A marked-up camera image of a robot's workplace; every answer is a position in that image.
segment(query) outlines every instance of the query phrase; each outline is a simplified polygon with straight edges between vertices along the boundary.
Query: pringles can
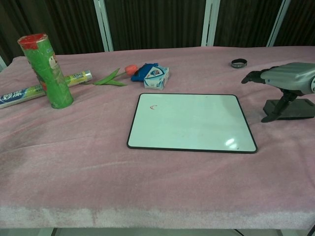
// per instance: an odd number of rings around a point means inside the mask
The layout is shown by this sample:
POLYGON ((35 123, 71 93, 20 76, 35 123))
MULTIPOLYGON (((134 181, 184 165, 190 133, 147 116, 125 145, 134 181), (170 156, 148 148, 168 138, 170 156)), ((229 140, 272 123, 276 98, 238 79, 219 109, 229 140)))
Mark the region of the pringles can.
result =
POLYGON ((56 60, 56 55, 44 33, 23 36, 18 40, 29 60, 51 106, 65 108, 73 102, 68 85, 56 60))

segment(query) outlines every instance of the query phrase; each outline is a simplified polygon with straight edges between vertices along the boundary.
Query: pink fabric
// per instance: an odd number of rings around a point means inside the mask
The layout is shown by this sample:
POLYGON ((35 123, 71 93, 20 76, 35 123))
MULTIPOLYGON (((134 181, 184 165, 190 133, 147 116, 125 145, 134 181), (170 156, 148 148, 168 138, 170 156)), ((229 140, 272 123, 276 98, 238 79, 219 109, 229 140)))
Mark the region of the pink fabric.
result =
MULTIPOLYGON (((253 70, 315 63, 315 47, 198 47, 57 56, 65 75, 89 69, 170 67, 163 91, 72 87, 74 103, 54 110, 46 97, 0 110, 0 227, 293 228, 315 221, 315 119, 263 124, 277 88, 241 84, 253 70), (234 69, 229 62, 248 60, 234 69), (258 152, 128 149, 139 94, 238 96, 258 152)), ((38 84, 24 57, 0 73, 0 93, 38 84)), ((315 102, 315 95, 305 98, 315 102)))

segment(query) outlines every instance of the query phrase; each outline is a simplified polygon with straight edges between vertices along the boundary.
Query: black wristband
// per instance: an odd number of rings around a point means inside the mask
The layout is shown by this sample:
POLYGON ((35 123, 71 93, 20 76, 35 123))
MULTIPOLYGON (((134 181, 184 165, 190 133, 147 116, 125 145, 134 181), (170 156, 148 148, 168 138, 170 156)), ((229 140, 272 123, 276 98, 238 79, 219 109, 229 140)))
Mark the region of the black wristband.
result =
POLYGON ((238 59, 231 61, 231 66, 233 68, 236 68, 236 69, 243 68, 246 65, 247 65, 247 61, 243 58, 238 58, 238 59))

